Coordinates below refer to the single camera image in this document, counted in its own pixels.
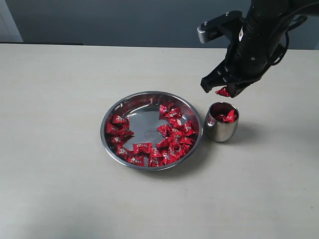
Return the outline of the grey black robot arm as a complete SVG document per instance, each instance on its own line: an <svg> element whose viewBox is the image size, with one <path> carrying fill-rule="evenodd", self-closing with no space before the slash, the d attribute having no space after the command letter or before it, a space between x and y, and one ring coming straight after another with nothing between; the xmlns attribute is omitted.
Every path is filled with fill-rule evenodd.
<svg viewBox="0 0 319 239"><path fill-rule="evenodd" d="M229 97L238 96L281 62L289 31L318 14L317 0L253 0L246 17L236 10L202 23L197 28L201 43L225 36L230 44L224 60L201 79L201 87L209 93L224 86Z"/></svg>

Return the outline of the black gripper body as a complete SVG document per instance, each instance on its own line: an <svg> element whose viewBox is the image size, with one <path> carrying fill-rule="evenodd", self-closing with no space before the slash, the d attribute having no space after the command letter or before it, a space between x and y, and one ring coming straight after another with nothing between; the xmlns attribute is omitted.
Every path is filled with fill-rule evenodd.
<svg viewBox="0 0 319 239"><path fill-rule="evenodd" d="M277 65L288 49L288 28L289 19L282 15L274 18L248 15L221 63L229 72L228 82L253 84Z"/></svg>

